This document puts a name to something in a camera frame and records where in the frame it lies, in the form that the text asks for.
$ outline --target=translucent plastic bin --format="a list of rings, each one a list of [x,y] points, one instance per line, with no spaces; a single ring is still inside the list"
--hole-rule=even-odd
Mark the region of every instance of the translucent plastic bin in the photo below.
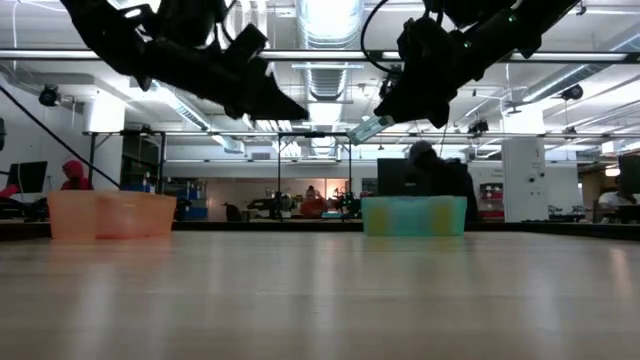
[[[436,197],[370,197],[362,199],[368,236],[462,236],[467,199]]]
[[[129,191],[54,191],[49,194],[54,239],[168,237],[176,199]]]

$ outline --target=table surface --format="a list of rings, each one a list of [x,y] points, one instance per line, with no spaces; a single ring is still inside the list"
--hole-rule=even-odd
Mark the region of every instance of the table surface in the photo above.
[[[0,243],[3,359],[640,359],[640,244],[177,233]]]

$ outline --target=orange plastic bin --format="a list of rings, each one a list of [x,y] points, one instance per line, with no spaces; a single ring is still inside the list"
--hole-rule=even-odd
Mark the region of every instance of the orange plastic bin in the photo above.
[[[171,234],[176,199],[131,191],[49,194],[54,239],[136,239]]]

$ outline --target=metal beam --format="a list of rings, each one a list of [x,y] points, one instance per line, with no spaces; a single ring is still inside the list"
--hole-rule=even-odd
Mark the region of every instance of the metal beam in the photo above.
[[[369,50],[380,62],[402,62],[395,50]],[[274,50],[267,49],[261,56],[272,62],[367,62],[356,50]],[[638,64],[640,52],[557,52],[539,51],[531,58],[514,52],[499,63],[528,64]],[[102,61],[93,51],[68,49],[0,49],[0,60],[22,61]]]

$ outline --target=red hoodie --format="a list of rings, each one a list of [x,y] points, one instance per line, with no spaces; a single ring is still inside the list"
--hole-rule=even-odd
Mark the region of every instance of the red hoodie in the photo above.
[[[20,192],[20,188],[16,185],[9,185],[6,189],[0,191],[0,198],[12,197]]]
[[[67,180],[62,184],[60,190],[93,190],[89,179],[84,177],[82,163],[78,160],[71,160],[62,166],[62,171],[67,175]]]

